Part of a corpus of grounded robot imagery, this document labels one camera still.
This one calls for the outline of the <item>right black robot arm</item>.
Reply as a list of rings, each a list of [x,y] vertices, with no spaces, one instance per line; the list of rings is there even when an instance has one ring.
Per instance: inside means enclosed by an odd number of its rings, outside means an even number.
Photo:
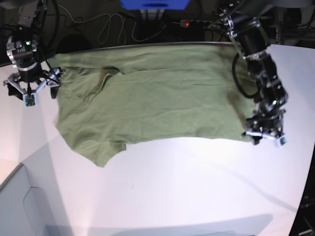
[[[19,21],[16,26],[3,26],[11,33],[7,37],[6,54],[12,66],[17,69],[3,85],[8,94],[23,101],[25,106],[37,104],[37,94],[45,87],[49,87],[52,99],[56,99],[61,87],[60,67],[49,66],[44,70],[42,62],[47,62],[54,56],[53,41],[60,26],[60,12],[55,0],[51,2],[55,10],[55,27],[48,43],[44,42],[44,24],[47,17],[48,2],[46,0],[2,0],[3,9],[19,9]]]

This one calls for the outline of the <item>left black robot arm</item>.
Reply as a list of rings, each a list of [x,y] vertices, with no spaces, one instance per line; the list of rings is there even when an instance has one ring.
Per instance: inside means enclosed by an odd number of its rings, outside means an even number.
[[[256,105],[253,116],[246,119],[242,136],[250,137],[254,145],[261,139],[269,139],[283,147],[286,144],[283,105],[288,101],[288,94],[278,77],[276,64],[267,52],[270,42],[259,20],[272,7],[269,0],[224,0],[218,7],[217,23],[237,50],[232,63],[237,88]],[[254,94],[247,94],[237,79],[239,58],[247,62],[249,76],[256,83]]]

